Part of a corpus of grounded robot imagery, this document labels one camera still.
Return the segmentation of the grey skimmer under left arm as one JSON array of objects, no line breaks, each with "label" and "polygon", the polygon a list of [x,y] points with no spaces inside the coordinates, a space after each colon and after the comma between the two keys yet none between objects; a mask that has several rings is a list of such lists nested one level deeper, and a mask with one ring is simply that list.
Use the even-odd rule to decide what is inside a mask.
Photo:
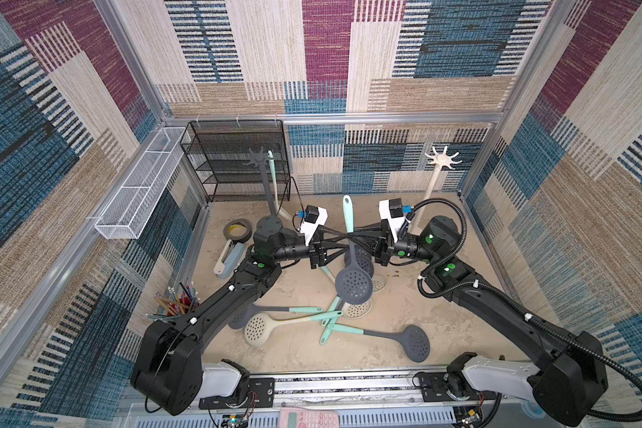
[{"label": "grey skimmer under left arm", "polygon": [[319,314],[324,310],[320,307],[283,307],[283,306],[258,306],[255,304],[249,305],[244,310],[241,310],[237,313],[231,321],[228,323],[228,326],[233,330],[240,330],[245,327],[247,322],[255,315],[262,312],[289,312],[289,313],[301,313],[301,314]]}]

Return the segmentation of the grey skimmer mint handle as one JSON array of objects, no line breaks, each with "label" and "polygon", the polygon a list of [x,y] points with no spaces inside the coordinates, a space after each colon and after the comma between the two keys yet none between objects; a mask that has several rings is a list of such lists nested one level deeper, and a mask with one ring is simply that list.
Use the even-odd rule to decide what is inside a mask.
[{"label": "grey skimmer mint handle", "polygon": [[[345,195],[342,199],[343,215],[345,219],[346,232],[349,235],[354,232],[354,210],[351,198]],[[357,261],[356,245],[349,240],[349,262],[340,271],[335,281],[337,295],[351,305],[360,305],[368,301],[373,293],[373,281],[371,276],[360,267]]]}]

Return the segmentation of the white skimmer mint handle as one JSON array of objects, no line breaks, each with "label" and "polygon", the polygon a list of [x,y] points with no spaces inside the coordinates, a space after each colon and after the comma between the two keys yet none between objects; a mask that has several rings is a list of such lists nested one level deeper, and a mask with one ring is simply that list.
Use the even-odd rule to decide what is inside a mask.
[{"label": "white skimmer mint handle", "polygon": [[292,220],[292,215],[282,206],[278,206],[278,187],[277,187],[277,179],[276,179],[275,159],[271,151],[268,151],[267,154],[268,154],[267,156],[269,157],[269,170],[270,170],[271,179],[272,179],[273,188],[274,188],[274,201],[276,205],[276,213],[282,219]]}]

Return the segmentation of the grey utensil rack stand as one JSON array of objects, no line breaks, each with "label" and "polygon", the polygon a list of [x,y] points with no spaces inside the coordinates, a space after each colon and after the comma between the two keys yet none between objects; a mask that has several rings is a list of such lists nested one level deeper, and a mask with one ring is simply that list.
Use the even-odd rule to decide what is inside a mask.
[{"label": "grey utensil rack stand", "polygon": [[267,234],[279,234],[283,228],[283,224],[280,218],[276,215],[274,196],[271,192],[269,177],[266,171],[266,164],[269,158],[264,153],[262,148],[260,148],[260,151],[258,151],[258,153],[255,153],[255,151],[253,151],[253,149],[251,148],[248,149],[248,152],[249,162],[247,162],[247,165],[253,165],[258,169],[264,188],[267,205],[269,207],[269,215],[264,220],[265,228],[267,228]]}]

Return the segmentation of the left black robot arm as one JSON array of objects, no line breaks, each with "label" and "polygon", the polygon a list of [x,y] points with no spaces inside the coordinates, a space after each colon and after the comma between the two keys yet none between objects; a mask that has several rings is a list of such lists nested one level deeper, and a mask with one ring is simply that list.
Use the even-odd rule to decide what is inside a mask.
[{"label": "left black robot arm", "polygon": [[314,238],[282,226],[259,226],[253,247],[233,276],[201,304],[144,332],[131,385],[172,416],[185,411],[203,383],[203,352],[232,318],[264,296],[283,272],[283,260],[309,259],[315,269],[349,251],[338,238]]}]

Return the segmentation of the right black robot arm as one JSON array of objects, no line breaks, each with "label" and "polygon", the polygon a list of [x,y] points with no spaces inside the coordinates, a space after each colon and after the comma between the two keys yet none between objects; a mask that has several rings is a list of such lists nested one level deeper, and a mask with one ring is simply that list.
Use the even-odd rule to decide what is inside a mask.
[{"label": "right black robot arm", "polygon": [[394,257],[425,262],[417,278],[422,296],[444,298],[469,310],[531,361],[522,367],[465,352],[448,365],[443,377],[452,399],[463,401],[477,392],[526,399],[572,427],[586,416],[597,416],[593,407],[608,388],[599,340],[586,332],[573,335],[536,316],[460,260],[457,254],[467,237],[467,223],[437,216],[420,235],[412,235],[407,219],[387,218],[350,235],[367,245],[382,265]]}]

